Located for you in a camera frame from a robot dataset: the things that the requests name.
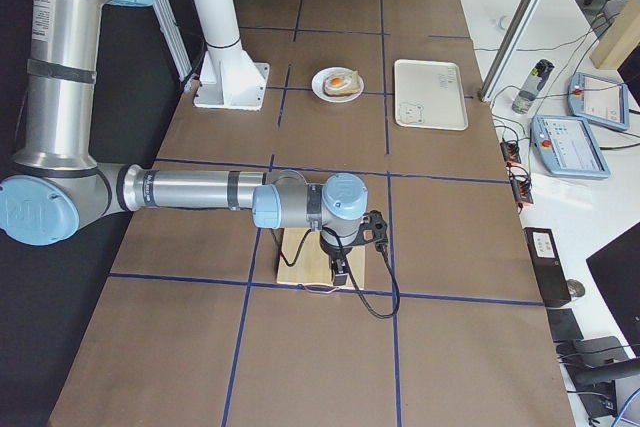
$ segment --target white pole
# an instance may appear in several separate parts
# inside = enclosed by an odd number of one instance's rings
[[[194,0],[207,43],[196,105],[258,110],[269,66],[242,50],[233,0]]]
[[[511,55],[518,46],[520,38],[524,33],[527,25],[531,21],[536,8],[540,0],[521,0],[516,13],[513,16],[511,24],[507,29],[507,33],[504,36],[500,49],[496,54],[496,58],[491,64],[487,78],[484,81],[482,90],[480,91],[480,98],[489,102],[493,99],[493,94],[497,88],[498,82],[502,77],[502,73],[507,68]]]

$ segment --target silver arm segment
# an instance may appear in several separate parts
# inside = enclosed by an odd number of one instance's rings
[[[142,207],[251,209],[257,227],[328,227],[348,247],[367,205],[367,189],[354,175],[336,174],[321,185],[292,171],[156,171],[98,164],[89,155],[100,18],[109,1],[34,0],[26,144],[13,157],[23,175],[0,182],[0,229],[23,243],[48,245],[106,215]],[[223,103],[259,108],[261,93],[257,103],[244,104],[254,95],[241,85],[247,75],[240,65],[253,74],[256,67],[242,50],[233,2],[217,0],[216,6],[225,6],[222,16],[208,0],[196,3],[207,40],[214,42],[209,63],[215,64],[218,84],[225,80],[229,89]],[[263,90],[263,74],[253,77]],[[336,238],[322,234],[327,244],[337,245]]]

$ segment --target white tray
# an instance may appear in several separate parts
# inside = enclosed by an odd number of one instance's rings
[[[396,60],[394,80],[398,125],[445,130],[464,130],[469,126],[456,64]]]

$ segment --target control screen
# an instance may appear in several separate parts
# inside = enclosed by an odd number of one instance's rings
[[[593,142],[582,122],[571,119],[545,119],[549,140],[558,164],[570,170],[604,170],[595,153]]]

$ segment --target black device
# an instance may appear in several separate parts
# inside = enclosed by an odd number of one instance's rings
[[[544,305],[562,307],[571,301],[571,294],[551,229],[526,227],[524,235]]]
[[[589,257],[587,265],[625,338],[640,343],[640,223]],[[640,346],[633,350],[640,355]]]

